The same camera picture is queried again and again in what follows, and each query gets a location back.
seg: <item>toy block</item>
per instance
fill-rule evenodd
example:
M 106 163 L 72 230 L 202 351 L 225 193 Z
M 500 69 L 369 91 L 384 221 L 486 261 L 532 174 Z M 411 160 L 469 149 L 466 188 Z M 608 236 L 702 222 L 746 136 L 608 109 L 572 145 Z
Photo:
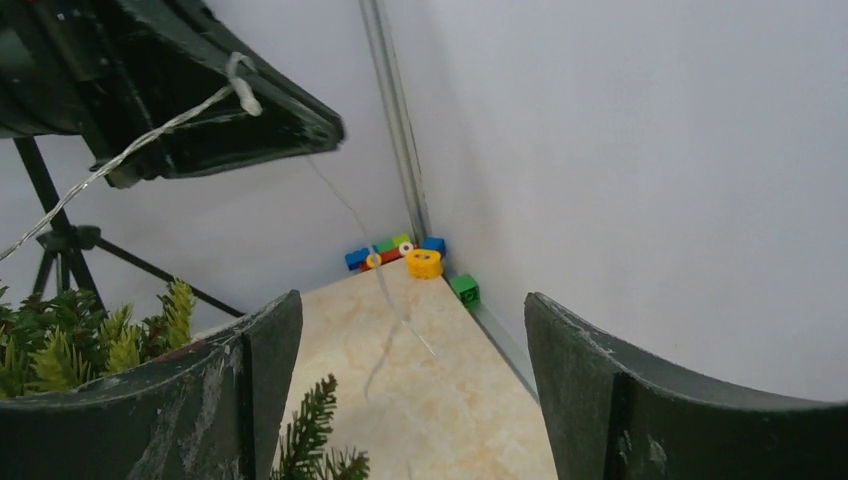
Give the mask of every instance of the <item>toy block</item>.
M 411 244 L 410 242 L 403 242 L 400 245 L 398 245 L 398 252 L 400 253 L 400 256 L 405 257 L 405 256 L 409 255 L 409 252 L 415 250 L 416 248 L 418 248 L 418 247 Z
M 401 255 L 401 253 L 400 253 L 400 249 L 398 249 L 398 248 L 393 248 L 391 250 L 387 250 L 383 253 L 379 253 L 378 255 L 380 256 L 380 265 L 385 265 L 389 262 L 394 262 L 395 260 L 403 257 L 403 255 Z M 367 272 L 368 270 L 371 270 L 372 268 L 374 268 L 374 267 L 369 265 L 369 261 L 367 259 L 364 262 L 362 262 L 362 265 L 359 267 L 359 269 L 362 270 L 363 272 Z
M 444 257 L 447 251 L 445 250 L 445 239 L 438 237 L 427 237 L 421 243 L 422 250 L 435 250 Z
M 399 247 L 401 243 L 412 243 L 412 240 L 409 239 L 409 235 L 404 233 L 403 235 L 398 235 L 397 237 L 392 237 L 392 243 L 396 247 Z
M 431 279 L 442 276 L 442 254 L 435 250 L 417 249 L 409 252 L 406 267 L 415 278 Z
M 460 275 L 450 279 L 448 283 L 465 308 L 476 307 L 480 304 L 480 286 L 471 275 L 467 273 Z
M 359 268 L 360 265 L 365 263 L 365 259 L 368 258 L 368 249 L 361 248 L 354 252 L 350 252 L 345 255 L 345 263 L 347 263 L 347 269 L 351 272 Z
M 389 250 L 397 247 L 392 240 L 386 240 L 385 242 L 380 242 L 374 247 L 374 251 L 377 253 L 388 252 Z

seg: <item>green lego brick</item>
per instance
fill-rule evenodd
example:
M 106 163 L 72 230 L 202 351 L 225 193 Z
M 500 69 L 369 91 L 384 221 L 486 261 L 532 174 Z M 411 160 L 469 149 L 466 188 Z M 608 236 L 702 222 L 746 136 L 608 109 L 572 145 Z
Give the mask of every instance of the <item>green lego brick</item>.
M 410 240 L 410 239 L 409 239 L 409 235 L 407 235 L 407 234 L 405 234 L 405 233 L 404 233 L 403 235 L 398 235 L 397 237 L 393 237 L 393 238 L 392 238 L 392 243 L 393 243 L 393 244 L 394 244 L 394 246 L 396 246 L 396 247 L 399 247 L 399 246 L 400 246 L 400 244 L 401 244 L 401 243 L 403 243 L 403 242 L 409 242 L 409 243 L 412 243 L 412 240 Z
M 392 241 L 392 240 L 386 240 L 385 242 L 378 243 L 376 245 L 376 247 L 377 247 L 377 253 L 383 253 L 383 252 L 388 252 L 389 250 L 397 247 L 397 245 L 395 245 L 394 241 Z
M 452 278 L 448 283 L 465 308 L 476 307 L 480 304 L 480 286 L 471 275 L 467 273 L 460 275 Z

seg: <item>white ring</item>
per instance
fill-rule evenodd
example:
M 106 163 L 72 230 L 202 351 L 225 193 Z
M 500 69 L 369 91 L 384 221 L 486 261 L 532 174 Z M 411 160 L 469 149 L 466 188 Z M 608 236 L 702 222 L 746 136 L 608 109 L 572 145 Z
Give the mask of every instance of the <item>white ring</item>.
M 410 242 L 403 242 L 400 245 L 398 245 L 398 253 L 400 253 L 400 256 L 402 256 L 402 257 L 407 256 L 409 254 L 409 252 L 411 252 L 413 250 L 415 250 L 415 246 L 412 245 L 412 243 L 410 243 Z

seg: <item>tripod leg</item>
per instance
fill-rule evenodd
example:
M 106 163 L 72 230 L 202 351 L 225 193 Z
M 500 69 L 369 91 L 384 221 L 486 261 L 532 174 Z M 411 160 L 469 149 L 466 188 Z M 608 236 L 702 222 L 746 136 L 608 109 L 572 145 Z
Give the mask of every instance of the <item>tripod leg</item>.
M 44 157 L 38 150 L 38 144 L 32 137 L 16 138 L 15 148 L 21 155 L 21 160 L 26 167 L 27 175 L 32 181 L 32 186 L 35 188 L 35 193 L 38 195 L 38 200 L 41 201 L 41 206 L 45 212 L 49 212 L 59 203 L 59 194 L 56 192 L 56 186 L 53 185 L 53 180 L 50 178 L 50 171 L 47 170 L 47 165 L 44 164 Z M 59 210 L 59 213 L 50 221 L 50 226 L 56 232 L 71 234 L 73 228 L 65 210 Z M 94 285 L 94 278 L 91 277 L 91 272 L 88 270 L 88 265 L 85 263 L 85 257 L 78 249 L 73 249 L 67 254 L 65 261 L 74 279 L 77 281 L 77 287 L 90 290 L 95 296 L 95 308 L 103 308 L 103 300 L 100 299 L 100 294 L 97 292 L 97 286 Z
M 123 248 L 115 245 L 114 243 L 109 242 L 108 240 L 104 240 L 104 239 L 101 238 L 100 240 L 98 240 L 97 246 L 100 247 L 101 249 L 105 250 L 106 252 L 109 252 L 112 255 L 120 258 L 121 260 L 144 270 L 145 272 L 153 275 L 156 278 L 162 279 L 166 282 L 173 282 L 174 281 L 174 276 L 171 275 L 170 273 L 156 267 L 155 265 L 153 265 L 151 263 L 145 262 L 144 260 L 136 257 L 132 253 L 124 250 Z M 194 296 L 196 296 L 200 300 L 203 300 L 204 302 L 208 303 L 209 305 L 212 305 L 213 307 L 217 308 L 218 310 L 220 310 L 224 313 L 228 313 L 228 314 L 230 314 L 234 317 L 243 317 L 244 316 L 243 312 L 236 310 L 235 308 L 227 305 L 226 303 L 218 300 L 217 298 L 209 295 L 208 293 L 197 289 L 196 287 L 194 287 L 192 285 L 189 285 L 189 286 L 191 287 L 192 291 L 194 292 Z
M 60 253 L 56 255 L 56 293 L 65 292 L 71 288 L 71 269 L 67 257 Z
M 47 250 L 41 254 L 41 263 L 38 265 L 38 273 L 35 275 L 35 285 L 32 287 L 32 294 L 38 300 L 44 297 L 44 289 L 47 288 L 47 279 L 50 278 L 50 270 L 53 269 L 53 253 Z

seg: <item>blue lego brick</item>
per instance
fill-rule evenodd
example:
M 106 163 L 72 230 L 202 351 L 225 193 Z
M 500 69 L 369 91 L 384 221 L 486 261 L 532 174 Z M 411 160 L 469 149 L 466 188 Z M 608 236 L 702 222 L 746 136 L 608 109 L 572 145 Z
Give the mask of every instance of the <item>blue lego brick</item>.
M 368 258 L 368 249 L 361 248 L 354 252 L 350 252 L 345 255 L 345 262 L 347 263 L 347 269 L 351 272 L 354 270 L 358 270 L 359 266 L 365 263 L 365 259 Z
M 445 239 L 438 237 L 427 237 L 420 247 L 422 250 L 435 250 L 442 254 L 442 258 L 445 257 Z

